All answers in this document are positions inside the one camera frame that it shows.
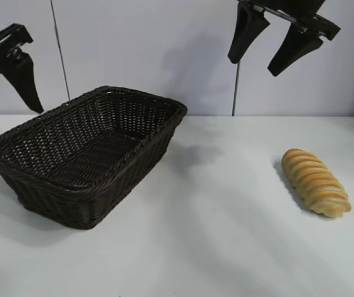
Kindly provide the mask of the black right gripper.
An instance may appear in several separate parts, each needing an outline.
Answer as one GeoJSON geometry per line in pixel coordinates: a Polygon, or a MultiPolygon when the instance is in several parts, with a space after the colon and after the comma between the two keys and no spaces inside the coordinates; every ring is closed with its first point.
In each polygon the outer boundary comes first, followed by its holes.
{"type": "Polygon", "coordinates": [[[323,1],[239,1],[235,32],[228,58],[237,64],[252,42],[270,25],[266,12],[290,22],[285,39],[268,65],[277,77],[287,67],[322,46],[321,37],[333,40],[340,27],[317,12],[323,1]]]}

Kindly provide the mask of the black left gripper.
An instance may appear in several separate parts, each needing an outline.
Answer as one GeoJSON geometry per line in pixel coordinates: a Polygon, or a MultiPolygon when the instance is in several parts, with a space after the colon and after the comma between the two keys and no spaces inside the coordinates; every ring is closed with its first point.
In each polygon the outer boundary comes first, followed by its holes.
{"type": "Polygon", "coordinates": [[[44,109],[35,85],[32,58],[20,49],[26,43],[33,43],[33,38],[24,25],[11,24],[0,31],[0,75],[7,79],[30,110],[42,113],[44,109]]]}

